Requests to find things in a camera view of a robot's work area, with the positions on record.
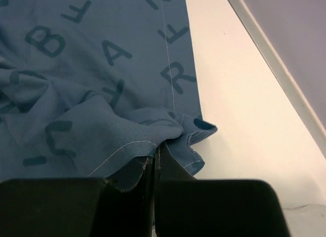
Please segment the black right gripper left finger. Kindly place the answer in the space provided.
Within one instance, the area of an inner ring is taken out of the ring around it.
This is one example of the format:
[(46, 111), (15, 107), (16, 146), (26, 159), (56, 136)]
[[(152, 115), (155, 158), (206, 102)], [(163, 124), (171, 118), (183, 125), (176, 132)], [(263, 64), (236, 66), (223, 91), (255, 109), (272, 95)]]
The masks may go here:
[(1, 183), (1, 236), (151, 236), (154, 161), (129, 190), (110, 178), (12, 179)]

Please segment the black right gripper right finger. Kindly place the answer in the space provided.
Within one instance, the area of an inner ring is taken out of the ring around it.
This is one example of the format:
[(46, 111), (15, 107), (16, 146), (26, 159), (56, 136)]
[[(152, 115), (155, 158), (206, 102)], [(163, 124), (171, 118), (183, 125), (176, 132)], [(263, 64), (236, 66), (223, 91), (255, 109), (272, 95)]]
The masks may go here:
[(160, 145), (155, 155), (157, 236), (287, 236), (273, 188), (262, 180), (196, 179)]

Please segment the blue letter-print pillowcase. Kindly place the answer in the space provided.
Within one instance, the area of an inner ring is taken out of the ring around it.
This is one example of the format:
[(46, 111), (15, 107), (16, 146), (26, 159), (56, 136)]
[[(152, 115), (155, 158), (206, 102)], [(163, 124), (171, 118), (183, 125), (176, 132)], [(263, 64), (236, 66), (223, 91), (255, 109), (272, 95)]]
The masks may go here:
[(1, 0), (1, 181), (195, 175), (203, 121), (185, 0)]

